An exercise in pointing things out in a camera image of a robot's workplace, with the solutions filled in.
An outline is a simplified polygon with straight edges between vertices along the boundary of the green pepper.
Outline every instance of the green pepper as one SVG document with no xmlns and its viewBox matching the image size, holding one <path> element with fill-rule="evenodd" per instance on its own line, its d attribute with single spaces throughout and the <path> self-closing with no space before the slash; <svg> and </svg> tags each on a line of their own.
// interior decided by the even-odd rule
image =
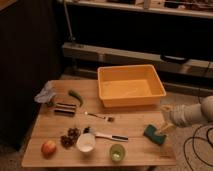
<svg viewBox="0 0 213 171">
<path fill-rule="evenodd" d="M 76 91 L 69 90 L 68 94 L 69 94 L 69 96 L 76 98 L 80 102 L 80 105 L 79 105 L 80 107 L 83 105 L 83 99 Z"/>
</svg>

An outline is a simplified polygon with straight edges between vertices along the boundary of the black object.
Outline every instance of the black object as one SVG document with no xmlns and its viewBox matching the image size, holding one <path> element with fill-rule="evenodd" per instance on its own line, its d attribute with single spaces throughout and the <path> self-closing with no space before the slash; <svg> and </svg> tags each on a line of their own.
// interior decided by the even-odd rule
<svg viewBox="0 0 213 171">
<path fill-rule="evenodd" d="M 164 3 L 164 6 L 168 8 L 178 8 L 179 5 L 181 5 L 181 0 L 166 0 Z"/>
<path fill-rule="evenodd" d="M 107 2 L 135 4 L 135 0 L 107 0 Z"/>
<path fill-rule="evenodd" d="M 34 97 L 61 74 L 58 42 L 51 0 L 0 11 L 0 140 L 17 150 L 38 113 Z"/>
<path fill-rule="evenodd" d="M 163 61 L 177 63 L 177 64 L 184 64 L 187 61 L 189 61 L 189 59 L 187 59 L 187 58 L 176 58 L 176 59 L 174 59 L 172 57 L 167 57 L 167 56 L 164 56 L 164 55 L 161 55 L 160 58 Z"/>
</svg>

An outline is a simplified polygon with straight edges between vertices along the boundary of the floor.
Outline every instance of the floor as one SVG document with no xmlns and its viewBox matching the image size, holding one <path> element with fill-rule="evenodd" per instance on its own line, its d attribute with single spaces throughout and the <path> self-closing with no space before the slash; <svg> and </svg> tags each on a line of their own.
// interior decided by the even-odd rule
<svg viewBox="0 0 213 171">
<path fill-rule="evenodd" d="M 71 77 L 69 75 L 62 75 L 61 79 L 79 79 L 78 77 Z M 160 102 L 161 104 L 173 104 L 173 105 L 179 105 L 179 104 L 194 104 L 198 103 L 198 97 L 196 96 L 190 96 L 190 95 L 183 95 L 178 93 L 172 93 L 167 92 L 167 96 L 163 98 Z M 195 129 L 199 125 L 194 125 L 192 127 L 188 128 L 177 128 L 174 132 L 169 134 L 169 137 L 172 140 L 174 152 L 177 158 L 177 165 L 176 166 L 159 166 L 156 167 L 156 171 L 184 171 L 184 170 L 190 170 L 189 165 L 187 165 L 186 159 L 184 158 L 183 153 L 183 145 L 187 138 L 191 137 L 195 131 Z M 206 138 L 205 133 L 207 129 L 211 126 L 207 126 L 203 129 L 201 129 L 198 132 L 198 136 Z M 26 140 L 24 141 L 24 144 L 20 151 L 14 151 L 10 149 L 9 147 L 5 147 L 3 145 L 0 145 L 0 171 L 43 171 L 43 170 L 55 170 L 55 169 L 47 169 L 47 168 L 22 168 L 21 167 L 21 161 L 22 157 L 24 155 L 24 151 L 29 139 L 30 130 L 29 133 L 26 136 Z M 213 148 L 210 147 L 206 142 L 196 140 L 195 142 L 195 148 L 199 156 L 204 159 L 209 164 L 213 164 Z M 206 164 L 202 163 L 198 158 L 195 156 L 193 149 L 192 149 L 192 143 L 189 141 L 186 143 L 186 154 L 187 158 L 189 160 L 189 163 L 193 170 L 202 170 L 202 171 L 210 171 L 213 170 L 212 167 L 207 166 Z M 82 171 L 82 170 L 95 170 L 95 171 L 145 171 L 147 170 L 147 167 L 125 167 L 125 168 L 86 168 L 86 169 L 70 169 L 70 168 L 59 168 L 57 170 L 59 171 Z"/>
</svg>

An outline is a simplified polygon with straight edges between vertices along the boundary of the cable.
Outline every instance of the cable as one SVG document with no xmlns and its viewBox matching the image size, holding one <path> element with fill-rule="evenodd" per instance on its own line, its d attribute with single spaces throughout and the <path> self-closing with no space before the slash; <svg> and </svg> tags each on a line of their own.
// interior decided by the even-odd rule
<svg viewBox="0 0 213 171">
<path fill-rule="evenodd" d="M 201 75 L 201 79 L 203 80 L 206 76 L 206 73 L 208 72 L 209 68 L 210 68 L 210 65 L 211 65 L 211 61 L 209 61 L 207 67 L 205 68 L 205 70 L 203 71 L 203 74 Z M 201 85 L 199 85 L 198 87 L 198 94 L 197 94 L 197 98 L 198 98 L 198 102 L 201 103 L 201 100 L 200 100 L 200 90 L 201 90 Z"/>
<path fill-rule="evenodd" d="M 186 155 L 186 144 L 187 144 L 187 142 L 189 142 L 190 140 L 192 140 L 192 149 L 193 149 L 193 152 L 194 152 L 194 154 L 196 155 L 196 157 L 197 157 L 201 162 L 205 163 L 207 166 L 213 167 L 213 164 L 208 163 L 207 161 L 205 161 L 204 159 L 202 159 L 202 158 L 198 155 L 198 153 L 197 153 L 197 151 L 196 151 L 196 149 L 195 149 L 195 139 L 199 139 L 199 140 L 202 140 L 202 141 L 204 141 L 204 142 L 207 142 L 207 144 L 209 144 L 209 145 L 213 148 L 213 142 L 210 140 L 210 137 L 209 137 L 209 133 L 210 133 L 210 131 L 213 130 L 213 127 L 210 127 L 210 128 L 207 130 L 207 132 L 206 132 L 206 139 L 203 138 L 203 137 L 197 137 L 197 136 L 196 136 L 197 132 L 198 132 L 201 128 L 204 128 L 204 127 L 206 127 L 206 126 L 209 126 L 209 125 L 202 125 L 202 126 L 198 127 L 198 128 L 194 131 L 193 136 L 187 138 L 187 139 L 185 140 L 185 142 L 184 142 L 184 145 L 183 145 L 183 153 L 184 153 L 185 160 L 186 160 L 188 166 L 190 167 L 190 169 L 191 169 L 192 171 L 194 171 L 194 170 L 193 170 L 193 168 L 192 168 L 192 166 L 191 166 L 191 164 L 190 164 L 190 162 L 189 162 L 189 160 L 188 160 L 188 158 L 187 158 L 187 155 Z"/>
</svg>

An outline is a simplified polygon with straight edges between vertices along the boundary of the wooden table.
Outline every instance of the wooden table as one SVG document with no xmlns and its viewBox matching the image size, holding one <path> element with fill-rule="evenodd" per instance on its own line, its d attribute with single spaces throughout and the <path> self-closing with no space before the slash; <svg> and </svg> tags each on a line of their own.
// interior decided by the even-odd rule
<svg viewBox="0 0 213 171">
<path fill-rule="evenodd" d="M 96 80 L 60 80 L 52 81 L 57 93 L 55 102 L 76 103 L 76 99 L 68 96 L 68 90 L 77 91 L 84 104 L 77 109 L 74 117 L 54 114 L 54 107 L 43 105 L 37 117 L 29 144 L 22 161 L 23 167 L 103 167 L 103 166 L 147 166 L 175 165 L 176 159 L 169 138 L 165 144 L 158 146 L 143 136 L 148 124 L 159 126 L 164 119 L 158 106 L 140 106 L 129 108 L 104 108 L 98 97 Z M 85 111 L 106 114 L 115 117 L 114 122 L 106 122 L 99 118 L 87 116 Z M 129 137 L 128 142 L 118 142 L 96 138 L 95 150 L 85 157 L 76 147 L 65 149 L 60 144 L 60 137 L 67 130 L 76 126 L 83 130 L 91 126 L 103 133 Z M 45 140 L 54 140 L 57 152 L 45 159 L 41 154 L 41 145 Z M 112 144 L 120 143 L 126 149 L 126 157 L 120 163 L 113 163 L 109 157 Z"/>
</svg>

